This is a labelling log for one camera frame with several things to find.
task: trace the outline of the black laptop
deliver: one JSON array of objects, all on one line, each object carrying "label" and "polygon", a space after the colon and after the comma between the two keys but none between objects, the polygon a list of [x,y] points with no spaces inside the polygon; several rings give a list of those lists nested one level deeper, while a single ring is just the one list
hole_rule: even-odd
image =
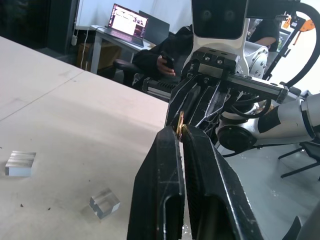
[{"label": "black laptop", "polygon": [[158,45],[169,36],[170,24],[151,16],[143,11],[139,11],[139,15],[148,19],[144,39]]},{"label": "black laptop", "polygon": [[144,47],[147,25],[148,19],[146,17],[114,4],[105,33],[139,47]]}]

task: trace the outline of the person's hand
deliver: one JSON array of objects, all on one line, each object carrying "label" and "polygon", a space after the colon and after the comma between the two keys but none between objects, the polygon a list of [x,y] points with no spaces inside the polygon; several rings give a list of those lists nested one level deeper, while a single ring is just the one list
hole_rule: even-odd
[{"label": "person's hand", "polygon": [[167,63],[167,60],[163,59],[160,55],[158,59],[156,60],[156,66],[160,73],[167,75],[167,76],[175,76],[175,70],[167,67],[165,64]]}]

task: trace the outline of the white table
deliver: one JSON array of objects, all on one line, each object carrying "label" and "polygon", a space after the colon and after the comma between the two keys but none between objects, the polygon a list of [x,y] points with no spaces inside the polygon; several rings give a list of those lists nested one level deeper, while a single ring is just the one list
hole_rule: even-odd
[{"label": "white table", "polygon": [[90,26],[90,30],[95,30],[95,39],[94,39],[94,46],[93,46],[93,56],[92,56],[92,64],[91,64],[91,73],[97,74],[98,72],[98,64],[100,59],[100,52],[101,52],[101,44],[102,39],[107,40],[122,49],[125,49],[132,53],[131,62],[134,58],[134,55],[141,50],[150,50],[152,48],[153,43],[147,40],[143,40],[144,47],[140,47],[129,42],[123,41],[119,38],[111,36],[105,33],[105,29],[98,25]]},{"label": "white table", "polygon": [[[4,38],[0,52],[0,240],[126,239],[168,104]],[[31,177],[5,176],[14,150],[36,152]],[[121,205],[99,221],[89,200],[105,188]]]}]

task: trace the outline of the smartphone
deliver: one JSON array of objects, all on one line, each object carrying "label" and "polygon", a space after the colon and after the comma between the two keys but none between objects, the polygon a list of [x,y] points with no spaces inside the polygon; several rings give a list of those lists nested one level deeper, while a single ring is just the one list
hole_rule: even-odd
[{"label": "smartphone", "polygon": [[161,56],[162,56],[162,58],[163,59],[165,59],[166,60],[166,66],[168,67],[168,68],[170,68],[170,69],[175,69],[175,67],[174,67],[174,62],[175,62],[175,60],[172,58],[172,57],[170,57],[165,51],[162,51],[161,52]]}]

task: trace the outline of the white wall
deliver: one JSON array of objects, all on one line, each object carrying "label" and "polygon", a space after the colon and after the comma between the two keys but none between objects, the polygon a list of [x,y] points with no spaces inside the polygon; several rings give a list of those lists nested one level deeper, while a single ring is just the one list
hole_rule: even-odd
[{"label": "white wall", "polygon": [[[313,6],[320,12],[320,0],[302,0],[310,6]],[[307,63],[316,44],[316,30],[301,33],[295,46],[291,45],[291,52],[286,58],[282,58],[272,75],[272,81],[288,82],[295,77]],[[301,90],[309,90],[313,94],[320,93],[320,59],[311,69],[311,71],[295,87]]]},{"label": "white wall", "polygon": [[80,0],[76,29],[91,25],[105,26],[114,4],[139,12],[146,12],[170,24],[170,31],[192,23],[191,0]]},{"label": "white wall", "polygon": [[151,15],[170,24],[170,31],[192,23],[191,0],[154,0]]}]

